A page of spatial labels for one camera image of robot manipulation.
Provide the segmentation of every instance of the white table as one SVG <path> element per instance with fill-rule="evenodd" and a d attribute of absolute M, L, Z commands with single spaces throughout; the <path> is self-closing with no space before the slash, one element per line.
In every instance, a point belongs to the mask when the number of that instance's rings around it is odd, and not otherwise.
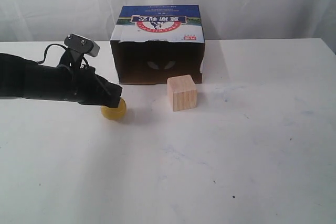
<path fill-rule="evenodd" d="M 4 42 L 40 60 L 49 42 Z M 89 58 L 118 82 L 108 42 Z M 51 48 L 46 65 L 62 53 Z M 0 222 L 336 223 L 336 56 L 320 39 L 207 41 L 198 107 L 0 101 Z"/>

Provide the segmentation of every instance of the cardboard box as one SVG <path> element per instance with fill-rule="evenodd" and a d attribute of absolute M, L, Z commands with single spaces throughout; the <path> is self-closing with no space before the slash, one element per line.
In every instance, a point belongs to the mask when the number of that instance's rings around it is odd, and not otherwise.
<path fill-rule="evenodd" d="M 198 5 L 123 6 L 111 37 L 121 84 L 202 83 L 204 36 Z"/>

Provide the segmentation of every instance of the robotic arm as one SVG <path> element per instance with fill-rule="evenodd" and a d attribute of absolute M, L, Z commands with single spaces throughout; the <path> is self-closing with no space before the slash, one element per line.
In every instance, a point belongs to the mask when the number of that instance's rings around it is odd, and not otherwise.
<path fill-rule="evenodd" d="M 122 88 L 95 74 L 95 68 L 84 58 L 85 54 L 96 57 L 99 46 L 75 34 L 69 35 L 64 44 L 67 47 L 49 45 L 44 59 L 39 62 L 0 54 L 0 98 L 72 101 L 83 105 L 118 108 Z M 53 45 L 65 50 L 59 65 L 41 65 Z"/>

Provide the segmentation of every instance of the wooden cube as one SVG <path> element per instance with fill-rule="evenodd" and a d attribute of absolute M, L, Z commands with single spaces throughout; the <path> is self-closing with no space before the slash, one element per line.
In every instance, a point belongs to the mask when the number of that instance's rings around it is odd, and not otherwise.
<path fill-rule="evenodd" d="M 190 75 L 168 78 L 167 91 L 173 111 L 196 107 L 197 88 Z"/>

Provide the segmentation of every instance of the white curtain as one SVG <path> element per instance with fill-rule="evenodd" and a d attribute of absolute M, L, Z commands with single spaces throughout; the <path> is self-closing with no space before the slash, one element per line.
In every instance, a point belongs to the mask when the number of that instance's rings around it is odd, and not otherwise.
<path fill-rule="evenodd" d="M 0 41 L 108 40 L 122 5 L 199 4 L 206 39 L 319 37 L 336 51 L 336 0 L 0 0 Z"/>

